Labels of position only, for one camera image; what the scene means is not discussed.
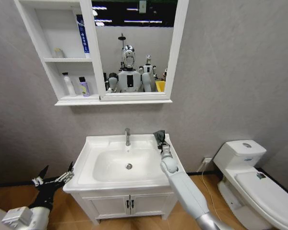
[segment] mirror frame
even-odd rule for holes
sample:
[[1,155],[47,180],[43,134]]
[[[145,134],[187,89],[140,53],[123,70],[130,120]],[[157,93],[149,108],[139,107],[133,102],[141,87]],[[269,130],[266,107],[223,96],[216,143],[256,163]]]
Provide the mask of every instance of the mirror frame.
[[[80,0],[81,9],[92,9],[92,1],[91,0]],[[97,83],[97,90],[100,96],[100,101],[129,101],[131,104],[135,104],[135,101],[138,101],[139,104],[145,102],[150,103],[171,103],[170,100],[176,65],[178,61],[180,44],[183,34],[183,28],[185,24],[185,19],[187,15],[189,0],[178,0],[176,13],[175,13],[175,21],[174,21],[174,29],[172,42],[169,52],[168,59],[168,72],[167,72],[167,81],[165,85],[164,92],[123,92],[123,93],[106,93],[104,76],[102,70],[102,63],[100,58],[98,39],[96,33],[95,23],[92,23],[93,11],[89,10],[83,13],[84,24],[86,33],[92,35],[88,36],[88,43],[90,50],[92,50],[91,58],[93,61],[93,68],[95,79]]]

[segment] white bottle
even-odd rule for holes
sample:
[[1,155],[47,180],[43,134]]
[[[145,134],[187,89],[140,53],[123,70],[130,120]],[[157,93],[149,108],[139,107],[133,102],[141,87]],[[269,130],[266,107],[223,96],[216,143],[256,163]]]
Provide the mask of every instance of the white bottle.
[[71,78],[68,76],[68,72],[65,72],[65,73],[62,73],[62,74],[63,74],[63,76],[64,76],[64,81],[65,81],[65,83],[66,83],[69,96],[70,96],[70,97],[75,97],[75,96],[77,96],[77,94],[76,94],[76,92],[75,92],[75,89],[74,89],[74,87],[73,87],[73,84],[72,84],[72,80],[71,80]]

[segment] power cord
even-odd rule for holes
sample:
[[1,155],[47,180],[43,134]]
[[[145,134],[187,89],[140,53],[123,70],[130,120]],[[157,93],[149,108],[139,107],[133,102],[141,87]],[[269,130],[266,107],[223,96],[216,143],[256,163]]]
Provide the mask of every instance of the power cord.
[[206,169],[206,166],[207,166],[207,163],[205,162],[205,164],[204,164],[204,169],[203,169],[203,172],[202,172],[202,181],[203,181],[203,184],[205,185],[205,187],[206,187],[206,189],[207,189],[207,191],[208,191],[208,193],[209,193],[209,195],[210,195],[213,209],[214,209],[214,211],[216,212],[216,215],[217,215],[217,217],[219,218],[219,220],[222,221],[221,218],[220,218],[220,216],[218,215],[218,213],[217,213],[217,211],[216,211],[216,206],[215,206],[215,204],[214,204],[214,202],[213,202],[213,198],[212,198],[211,192],[209,191],[209,189],[208,189],[208,187],[207,187],[207,185],[206,185],[206,183],[205,183],[205,181],[204,181],[203,174],[204,174],[204,171],[205,171],[205,169]]

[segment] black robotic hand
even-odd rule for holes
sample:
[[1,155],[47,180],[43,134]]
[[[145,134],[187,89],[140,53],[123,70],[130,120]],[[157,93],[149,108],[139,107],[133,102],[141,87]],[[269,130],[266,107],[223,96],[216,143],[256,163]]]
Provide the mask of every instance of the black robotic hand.
[[53,207],[54,193],[58,188],[63,187],[74,176],[72,162],[68,167],[68,171],[55,180],[43,180],[47,170],[48,165],[42,171],[40,171],[37,178],[32,180],[39,193],[29,208],[45,207],[51,211]]

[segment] ceiling light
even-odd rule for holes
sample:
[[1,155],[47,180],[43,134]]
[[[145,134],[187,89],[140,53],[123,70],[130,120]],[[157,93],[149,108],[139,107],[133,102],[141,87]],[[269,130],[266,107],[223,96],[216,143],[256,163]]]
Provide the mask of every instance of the ceiling light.
[[137,21],[137,20],[124,20],[125,23],[162,23],[162,21]]
[[98,13],[96,12],[96,10],[93,10],[93,15],[94,17],[96,17],[98,15]]
[[149,23],[149,21],[124,20],[125,23]]
[[106,10],[107,8],[104,7],[104,6],[93,6],[92,9],[93,9],[93,10],[100,10],[100,11],[104,11],[104,10]]
[[109,19],[95,19],[96,23],[111,23],[112,20]]
[[105,24],[102,22],[96,22],[96,26],[105,26]]

